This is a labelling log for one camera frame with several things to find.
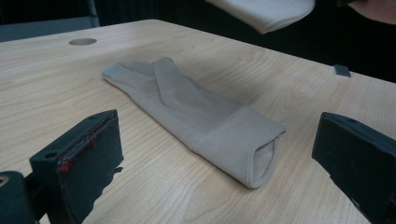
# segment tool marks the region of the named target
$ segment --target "dark curtain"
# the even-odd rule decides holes
[[[0,24],[49,21],[89,15],[85,0],[0,0]]]
[[[95,0],[94,3],[101,26],[158,19],[157,0]]]

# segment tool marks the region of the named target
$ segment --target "white cloth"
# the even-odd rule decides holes
[[[170,58],[117,63],[103,77],[128,93],[189,149],[249,188],[271,178],[280,125],[247,105],[208,91],[182,74]]]
[[[206,0],[265,34],[308,15],[315,0]]]

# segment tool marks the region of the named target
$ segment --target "beige towel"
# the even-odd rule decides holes
[[[267,183],[276,168],[285,127],[247,105],[208,91],[181,74],[170,58],[131,61],[103,71],[189,149],[250,188]]]
[[[306,15],[315,0],[206,0],[265,34],[288,26]]]

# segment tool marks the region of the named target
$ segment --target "wood grain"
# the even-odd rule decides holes
[[[77,38],[96,38],[71,46]],[[149,117],[101,72],[171,57],[203,87],[287,126],[270,183],[247,189]],[[368,223],[311,158],[323,111],[396,138],[396,85],[163,21],[139,21],[0,44],[0,170],[82,119],[117,109],[122,173],[84,223]]]

